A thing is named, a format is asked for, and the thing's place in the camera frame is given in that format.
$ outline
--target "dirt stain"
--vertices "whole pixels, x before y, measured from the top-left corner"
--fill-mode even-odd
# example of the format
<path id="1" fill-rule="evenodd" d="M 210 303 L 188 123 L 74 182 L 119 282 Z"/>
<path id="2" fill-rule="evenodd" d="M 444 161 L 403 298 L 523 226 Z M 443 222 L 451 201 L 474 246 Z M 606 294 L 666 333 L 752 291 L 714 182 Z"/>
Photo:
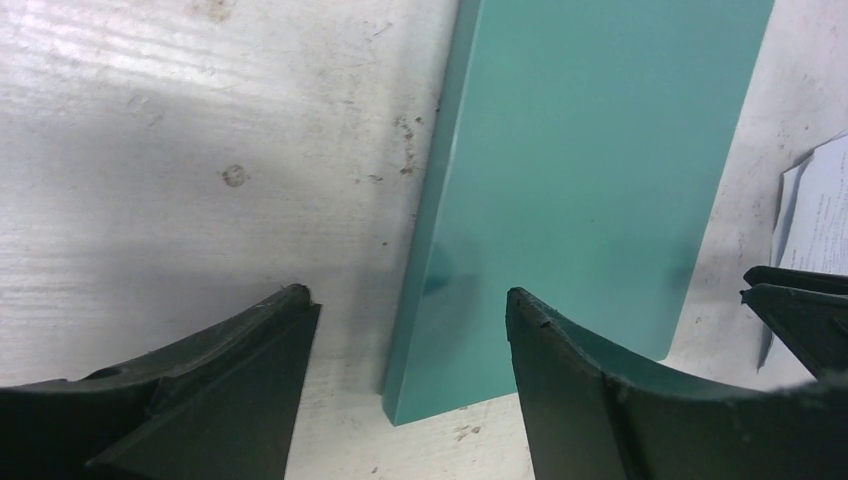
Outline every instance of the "dirt stain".
<path id="1" fill-rule="evenodd" d="M 195 0 L 191 4 L 191 13 L 204 15 L 212 23 L 224 23 L 233 15 L 236 0 Z"/>
<path id="2" fill-rule="evenodd" d="M 461 442 L 462 439 L 467 437 L 469 434 L 477 435 L 478 433 L 480 433 L 480 429 L 482 429 L 482 428 L 483 427 L 473 427 L 472 428 L 470 425 L 457 427 L 453 430 L 453 432 L 456 433 L 456 437 L 454 437 L 454 440 L 456 440 L 457 442 Z"/>
<path id="3" fill-rule="evenodd" d="M 403 168 L 400 169 L 400 174 L 404 176 L 412 175 L 416 168 L 415 146 L 412 144 L 412 141 L 415 139 L 415 132 L 412 131 L 412 128 L 409 127 L 409 123 L 403 117 L 395 119 L 395 127 L 399 128 L 400 131 L 403 132 L 403 151 L 406 163 Z"/>
<path id="4" fill-rule="evenodd" d="M 236 188 L 244 185 L 244 182 L 250 177 L 241 165 L 230 165 L 226 170 L 221 172 L 221 178 L 224 179 L 224 183 L 227 186 Z"/>

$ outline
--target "teal sheet metal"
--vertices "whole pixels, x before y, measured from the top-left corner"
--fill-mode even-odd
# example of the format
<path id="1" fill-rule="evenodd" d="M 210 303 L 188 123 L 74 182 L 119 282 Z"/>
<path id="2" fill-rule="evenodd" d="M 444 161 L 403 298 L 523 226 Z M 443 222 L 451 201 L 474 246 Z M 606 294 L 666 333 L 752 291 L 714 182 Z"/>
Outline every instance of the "teal sheet metal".
<path id="1" fill-rule="evenodd" d="M 383 392 L 393 423 L 515 391 L 515 285 L 667 355 L 771 7 L 460 2 Z"/>

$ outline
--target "paper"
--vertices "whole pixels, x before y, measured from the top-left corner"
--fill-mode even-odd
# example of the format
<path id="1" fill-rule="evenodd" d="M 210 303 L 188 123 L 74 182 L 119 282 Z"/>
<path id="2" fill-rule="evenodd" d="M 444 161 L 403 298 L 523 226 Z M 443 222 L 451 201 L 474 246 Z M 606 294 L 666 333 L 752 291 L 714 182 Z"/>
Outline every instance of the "paper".
<path id="1" fill-rule="evenodd" d="M 770 264 L 848 275 L 848 137 L 813 151 L 784 172 Z M 765 327 L 758 368 L 788 348 Z"/>

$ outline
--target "workbench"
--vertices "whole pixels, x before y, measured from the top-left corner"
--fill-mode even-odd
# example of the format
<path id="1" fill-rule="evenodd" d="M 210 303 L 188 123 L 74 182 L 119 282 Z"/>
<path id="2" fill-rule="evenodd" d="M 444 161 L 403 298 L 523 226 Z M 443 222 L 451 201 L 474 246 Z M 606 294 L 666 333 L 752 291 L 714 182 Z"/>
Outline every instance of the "workbench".
<path id="1" fill-rule="evenodd" d="M 80 378 L 300 282 L 324 310 L 287 479 L 532 479 L 515 395 L 398 428 L 380 406 L 455 11 L 7 2 L 0 384 Z M 848 127 L 846 24 L 840 2 L 775 2 L 665 364 L 809 378 L 757 373 L 738 291 L 780 172 Z"/>

